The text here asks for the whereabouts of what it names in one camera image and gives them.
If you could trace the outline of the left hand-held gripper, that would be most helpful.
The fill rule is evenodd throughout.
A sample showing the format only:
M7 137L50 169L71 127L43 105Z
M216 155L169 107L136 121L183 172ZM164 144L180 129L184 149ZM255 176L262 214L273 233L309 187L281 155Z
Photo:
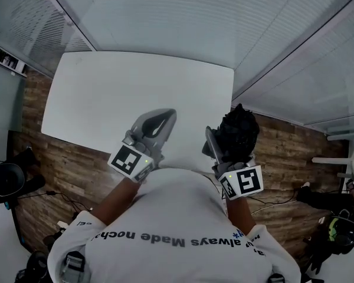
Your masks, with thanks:
M107 164L131 181L142 183L163 159L161 142L168 140L176 120L177 112L173 108L142 114L117 144Z

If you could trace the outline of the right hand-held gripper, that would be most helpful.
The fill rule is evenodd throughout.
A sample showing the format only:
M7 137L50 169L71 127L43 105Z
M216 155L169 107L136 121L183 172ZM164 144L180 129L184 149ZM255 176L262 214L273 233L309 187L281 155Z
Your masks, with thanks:
M256 165L254 155L247 163L221 163L221 149L210 126L205 129L206 142L202 153L216 160L215 177L229 200L253 195L264 190L261 166Z

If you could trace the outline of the black cloth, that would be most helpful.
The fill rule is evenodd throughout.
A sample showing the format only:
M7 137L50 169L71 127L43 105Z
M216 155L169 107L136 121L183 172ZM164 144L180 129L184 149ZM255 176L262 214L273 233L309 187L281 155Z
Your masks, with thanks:
M222 151L223 162L247 163L255 148L260 132L259 125L249 110L241 103L222 118L213 135Z

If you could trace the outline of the person's left forearm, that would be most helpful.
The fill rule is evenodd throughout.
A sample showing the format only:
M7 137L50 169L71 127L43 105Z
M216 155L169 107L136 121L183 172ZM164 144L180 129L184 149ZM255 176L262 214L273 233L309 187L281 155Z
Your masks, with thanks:
M124 178L90 213L110 225L130 207L140 187L140 183Z

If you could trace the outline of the person's right forearm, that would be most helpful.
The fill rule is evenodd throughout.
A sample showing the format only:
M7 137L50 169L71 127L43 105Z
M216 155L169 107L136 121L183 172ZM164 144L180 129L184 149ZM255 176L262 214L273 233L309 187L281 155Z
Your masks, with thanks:
M226 198L228 218L243 234L248 235L256 222L251 214L247 198Z

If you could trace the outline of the white table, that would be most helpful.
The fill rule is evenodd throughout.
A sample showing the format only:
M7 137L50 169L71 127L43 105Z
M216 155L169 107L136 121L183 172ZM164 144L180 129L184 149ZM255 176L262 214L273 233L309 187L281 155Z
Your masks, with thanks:
M202 153L206 127L230 111L234 71L177 57L135 52L67 52L55 72L43 134L112 153L136 119L173 108L177 120L162 166L210 172Z

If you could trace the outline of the person's white printed shirt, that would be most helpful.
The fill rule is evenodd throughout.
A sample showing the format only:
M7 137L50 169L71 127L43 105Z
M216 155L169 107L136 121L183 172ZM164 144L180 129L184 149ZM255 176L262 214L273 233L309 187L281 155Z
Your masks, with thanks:
M90 212L80 212L53 244L53 283L62 283L72 251L85 257L83 283L267 283L275 273L301 281L298 264L267 228L256 224L243 234L213 183L192 171L151 172L110 225Z

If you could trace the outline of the green and black helmet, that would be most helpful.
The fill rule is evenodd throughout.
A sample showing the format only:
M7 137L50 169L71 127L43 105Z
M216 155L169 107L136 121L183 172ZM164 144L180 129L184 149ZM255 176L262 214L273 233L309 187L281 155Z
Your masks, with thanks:
M338 254L348 254L354 248L354 221L332 216L327 227L328 241Z

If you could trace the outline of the white shelf unit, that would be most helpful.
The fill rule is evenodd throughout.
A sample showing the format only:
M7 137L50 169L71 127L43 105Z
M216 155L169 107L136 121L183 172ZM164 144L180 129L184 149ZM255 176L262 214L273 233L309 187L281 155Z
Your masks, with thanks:
M13 75L18 74L23 77L27 77L26 70L27 65L19 58L8 53L0 47L0 66L10 70Z

